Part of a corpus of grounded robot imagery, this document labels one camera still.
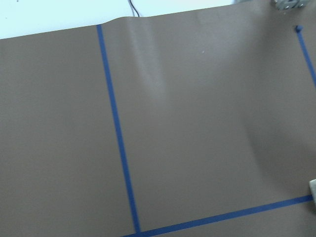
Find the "white mug dark interior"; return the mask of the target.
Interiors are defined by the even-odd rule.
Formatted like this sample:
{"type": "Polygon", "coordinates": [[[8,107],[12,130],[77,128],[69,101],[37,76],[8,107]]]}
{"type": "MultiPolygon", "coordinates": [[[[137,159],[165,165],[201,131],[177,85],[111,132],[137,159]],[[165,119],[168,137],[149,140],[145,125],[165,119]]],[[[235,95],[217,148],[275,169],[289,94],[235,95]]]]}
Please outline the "white mug dark interior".
{"type": "Polygon", "coordinates": [[[316,179],[309,181],[309,188],[313,198],[314,205],[316,206],[316,179]]]}

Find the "aluminium frame post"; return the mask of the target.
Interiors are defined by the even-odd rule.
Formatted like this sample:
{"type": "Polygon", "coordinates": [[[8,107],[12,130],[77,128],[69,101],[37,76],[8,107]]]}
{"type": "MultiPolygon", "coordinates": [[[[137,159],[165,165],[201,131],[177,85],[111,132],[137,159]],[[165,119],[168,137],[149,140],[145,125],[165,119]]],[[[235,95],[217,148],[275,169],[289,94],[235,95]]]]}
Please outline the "aluminium frame post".
{"type": "Polygon", "coordinates": [[[271,4],[277,10],[288,10],[294,8],[304,8],[310,0],[271,0],[271,4]]]}

